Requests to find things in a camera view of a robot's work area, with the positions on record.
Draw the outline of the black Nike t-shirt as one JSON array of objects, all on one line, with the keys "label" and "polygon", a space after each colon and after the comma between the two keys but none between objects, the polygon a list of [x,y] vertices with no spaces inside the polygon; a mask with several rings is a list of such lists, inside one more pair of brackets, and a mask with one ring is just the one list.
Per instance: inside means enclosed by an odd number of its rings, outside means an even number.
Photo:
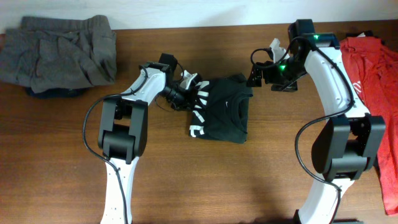
[{"label": "black Nike t-shirt", "polygon": [[189,136],[243,144],[248,138],[251,87],[242,74],[203,80],[194,85],[197,91],[192,109]]}]

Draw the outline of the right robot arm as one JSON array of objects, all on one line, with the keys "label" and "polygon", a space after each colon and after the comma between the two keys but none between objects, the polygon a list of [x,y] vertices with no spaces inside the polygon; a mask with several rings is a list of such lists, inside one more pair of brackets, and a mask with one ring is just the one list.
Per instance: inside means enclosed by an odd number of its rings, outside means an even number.
[{"label": "right robot arm", "polygon": [[280,47],[274,39],[265,52],[270,60],[253,62],[249,87],[270,84],[273,91],[297,91],[297,81],[310,75],[321,99],[324,116],[304,124],[295,137],[297,149],[301,134],[311,125],[326,122],[312,146],[313,179],[309,195],[295,211],[293,223],[336,223],[344,193],[363,172],[371,169],[386,130],[382,116],[373,115],[354,90],[343,64],[340,43],[335,34],[317,33],[310,19],[298,19],[288,27],[289,46]]}]

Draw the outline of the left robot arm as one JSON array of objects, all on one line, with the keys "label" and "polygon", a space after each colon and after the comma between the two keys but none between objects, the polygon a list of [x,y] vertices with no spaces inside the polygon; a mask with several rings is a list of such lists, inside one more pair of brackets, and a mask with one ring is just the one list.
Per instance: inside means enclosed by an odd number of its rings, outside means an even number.
[{"label": "left robot arm", "polygon": [[193,87],[201,76],[184,70],[170,54],[139,67],[137,80],[123,93],[103,101],[98,146],[106,159],[106,196],[102,223],[132,223],[131,198],[134,172],[147,144],[149,105],[158,96],[175,110],[192,107]]}]

